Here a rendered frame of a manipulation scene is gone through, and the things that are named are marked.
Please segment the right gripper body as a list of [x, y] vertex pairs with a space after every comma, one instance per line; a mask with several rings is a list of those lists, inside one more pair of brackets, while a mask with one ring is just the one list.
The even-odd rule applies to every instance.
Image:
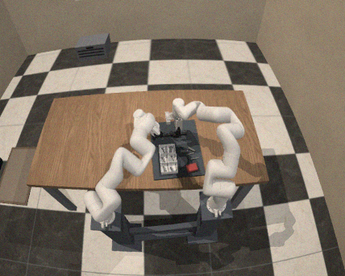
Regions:
[[174, 120], [174, 124], [175, 124], [175, 129], [176, 130], [178, 129], [178, 127], [180, 127], [181, 130], [183, 129], [183, 121], [182, 121], [182, 119], [180, 121], [178, 121], [178, 119], [175, 119]]

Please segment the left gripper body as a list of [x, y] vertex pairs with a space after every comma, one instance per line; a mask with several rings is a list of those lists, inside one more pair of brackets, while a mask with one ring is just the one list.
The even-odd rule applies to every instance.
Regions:
[[154, 133], [156, 134], [156, 135], [159, 135], [160, 134], [160, 125], [156, 122], [156, 125], [155, 125], [155, 127], [151, 130], [151, 132], [150, 132], [150, 134], [152, 134], [153, 136], [155, 136], [154, 135]]

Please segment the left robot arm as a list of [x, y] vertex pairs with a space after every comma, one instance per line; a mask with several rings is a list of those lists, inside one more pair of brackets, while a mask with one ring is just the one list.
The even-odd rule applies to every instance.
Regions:
[[[140, 176], [152, 159], [156, 146], [147, 139], [147, 135], [156, 125], [153, 114], [138, 109], [133, 114], [134, 130], [131, 134], [131, 147], [143, 158], [140, 160], [126, 148], [120, 147], [115, 152], [110, 169], [96, 185], [95, 190], [84, 194], [83, 201], [95, 221], [108, 227], [115, 219], [114, 211], [121, 204], [121, 197], [115, 188], [123, 180], [123, 168], [135, 177]], [[146, 118], [146, 119], [145, 119]], [[96, 193], [97, 192], [97, 193]], [[103, 204], [103, 206], [102, 206]]]

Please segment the red rectangular block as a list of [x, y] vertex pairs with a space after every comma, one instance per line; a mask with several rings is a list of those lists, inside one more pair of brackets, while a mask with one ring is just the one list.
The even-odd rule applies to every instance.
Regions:
[[191, 172], [198, 170], [196, 163], [186, 165], [186, 169], [187, 169], [188, 173], [191, 173]]

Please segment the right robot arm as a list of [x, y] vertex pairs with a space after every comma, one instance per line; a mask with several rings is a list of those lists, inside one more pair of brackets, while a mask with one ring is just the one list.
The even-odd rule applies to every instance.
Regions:
[[185, 106], [185, 102], [181, 98], [175, 98], [172, 101], [172, 113], [165, 112], [166, 124], [171, 124], [172, 119], [185, 121], [194, 114], [200, 121], [224, 123], [219, 125], [216, 130], [224, 148], [223, 158], [208, 161], [203, 183], [203, 194], [213, 196], [212, 199], [210, 197], [207, 200], [207, 209], [218, 217], [218, 212], [221, 215], [226, 208], [227, 200], [235, 193], [235, 183], [227, 179], [232, 179], [236, 175], [240, 157], [237, 139], [244, 136], [245, 129], [229, 107], [206, 107], [199, 101], [190, 102]]

